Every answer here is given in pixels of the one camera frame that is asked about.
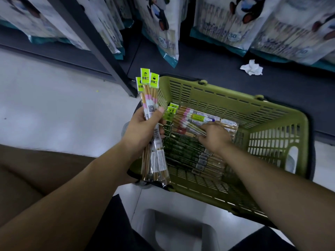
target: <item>yellow-green label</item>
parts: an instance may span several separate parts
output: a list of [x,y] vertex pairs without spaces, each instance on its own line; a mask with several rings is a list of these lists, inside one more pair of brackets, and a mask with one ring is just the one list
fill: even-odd
[[177,109],[176,109],[175,107],[168,106],[168,107],[167,107],[167,111],[170,112],[170,113],[176,113],[176,112],[177,112]]
[[179,105],[177,105],[177,104],[174,104],[174,103],[170,103],[170,106],[172,106],[172,107],[175,107],[175,108],[177,108],[178,109],[178,107],[179,107]]
[[150,73],[150,87],[158,88],[159,87],[158,81],[159,81],[159,75],[151,72]]
[[192,120],[198,120],[198,121],[204,121],[205,117],[204,116],[201,116],[199,114],[192,114],[191,115],[191,119]]
[[141,84],[141,78],[140,77],[136,77],[136,83],[137,83],[137,91],[138,92],[143,92],[144,88],[143,88],[143,84]]
[[150,69],[141,68],[141,83],[150,84]]

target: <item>white paper tissue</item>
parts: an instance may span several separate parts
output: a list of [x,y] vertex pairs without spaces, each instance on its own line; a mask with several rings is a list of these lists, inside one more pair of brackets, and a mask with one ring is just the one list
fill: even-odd
[[263,75],[263,68],[259,66],[259,64],[255,63],[255,60],[249,60],[249,64],[242,65],[240,67],[241,70],[244,70],[249,75]]

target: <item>white tile floor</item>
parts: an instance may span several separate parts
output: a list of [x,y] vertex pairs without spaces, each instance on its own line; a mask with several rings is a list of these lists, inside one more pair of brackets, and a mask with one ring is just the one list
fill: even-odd
[[[117,102],[122,102],[122,109],[115,107]],[[1,144],[97,157],[119,141],[122,126],[130,120],[138,102],[114,83],[0,50]],[[319,142],[315,147],[314,181],[335,191],[335,147]],[[219,224],[213,224],[223,234],[219,236],[222,251],[261,227],[155,187],[141,190],[130,184],[120,187],[117,193],[130,220],[140,215],[152,197],[160,197],[159,203],[152,201],[152,208],[163,213],[203,223],[214,222],[214,214],[219,216]],[[134,220],[132,225],[138,227]]]

